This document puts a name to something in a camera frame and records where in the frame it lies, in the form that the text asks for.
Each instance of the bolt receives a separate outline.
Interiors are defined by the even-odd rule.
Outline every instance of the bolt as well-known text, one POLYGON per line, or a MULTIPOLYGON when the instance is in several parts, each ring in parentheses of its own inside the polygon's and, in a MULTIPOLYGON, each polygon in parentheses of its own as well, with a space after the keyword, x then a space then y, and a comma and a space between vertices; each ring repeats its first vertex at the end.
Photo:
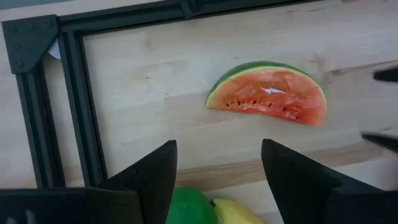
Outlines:
POLYGON ((23 60, 18 60, 18 61, 15 62, 15 65, 18 68, 22 68, 24 66, 24 61, 23 60))
POLYGON ((15 33, 17 32, 17 28, 14 27, 14 26, 9 26, 9 27, 8 27, 8 31, 9 31, 10 33, 15 34, 15 33))
POLYGON ((51 27, 52 27, 52 22, 49 21, 48 19, 45 19, 45 20, 43 21, 43 24, 44 24, 44 27, 45 27, 45 28, 51 28, 51 27))
POLYGON ((15 51, 18 51, 19 49, 21 49, 21 45, 20 45, 19 43, 13 43, 13 44, 12 44, 12 48, 13 48, 15 51))
POLYGON ((33 31, 35 29, 35 26, 31 22, 28 22, 27 24, 25 24, 25 27, 28 31, 33 31))

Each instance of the light wood surface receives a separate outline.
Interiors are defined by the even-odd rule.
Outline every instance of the light wood surface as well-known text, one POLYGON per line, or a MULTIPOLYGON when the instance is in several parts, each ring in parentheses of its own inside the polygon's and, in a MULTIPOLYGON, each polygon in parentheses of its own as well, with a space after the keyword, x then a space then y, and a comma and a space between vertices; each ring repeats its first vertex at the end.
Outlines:
MULTIPOLYGON (((0 19, 131 4, 89 2, 0 11, 0 19)), ((398 189, 396 155, 359 136, 398 134, 398 85, 372 79, 374 70, 398 65, 397 11, 397 1, 332 0, 85 37, 109 175, 176 139, 177 185, 235 199, 267 223, 281 223, 259 160, 261 140, 271 138, 344 174, 398 189), (312 128, 206 110, 214 82, 253 60, 289 63, 310 73, 326 92, 326 123, 312 128)), ((45 71, 68 186, 83 185, 62 65, 45 57, 45 71)), ((35 187, 2 39, 0 103, 0 187, 35 187)))

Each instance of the watermelon slice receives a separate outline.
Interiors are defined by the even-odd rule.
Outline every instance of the watermelon slice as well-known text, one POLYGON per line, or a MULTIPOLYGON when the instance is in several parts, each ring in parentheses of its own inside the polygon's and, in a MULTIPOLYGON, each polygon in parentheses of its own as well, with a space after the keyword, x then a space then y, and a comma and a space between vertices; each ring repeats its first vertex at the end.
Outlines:
POLYGON ((249 62, 228 71, 210 90, 206 107, 312 126, 321 125, 326 117, 320 85, 305 72, 276 62, 249 62))

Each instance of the black aluminum frame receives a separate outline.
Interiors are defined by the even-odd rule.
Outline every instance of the black aluminum frame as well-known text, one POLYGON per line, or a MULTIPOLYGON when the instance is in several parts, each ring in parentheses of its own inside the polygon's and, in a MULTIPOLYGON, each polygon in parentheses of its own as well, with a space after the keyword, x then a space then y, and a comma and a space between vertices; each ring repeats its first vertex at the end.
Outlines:
POLYGON ((42 57, 58 38, 85 185, 108 178, 83 37, 202 17, 320 0, 165 0, 68 16, 2 22, 16 75, 38 188, 64 187, 42 57))

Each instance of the yellow fruit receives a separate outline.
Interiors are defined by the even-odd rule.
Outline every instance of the yellow fruit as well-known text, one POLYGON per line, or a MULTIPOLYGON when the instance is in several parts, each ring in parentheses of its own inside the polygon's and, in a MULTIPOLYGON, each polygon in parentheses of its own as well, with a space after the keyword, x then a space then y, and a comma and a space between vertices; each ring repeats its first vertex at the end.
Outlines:
POLYGON ((240 204, 227 199, 213 199, 216 214, 222 224, 264 224, 240 204))

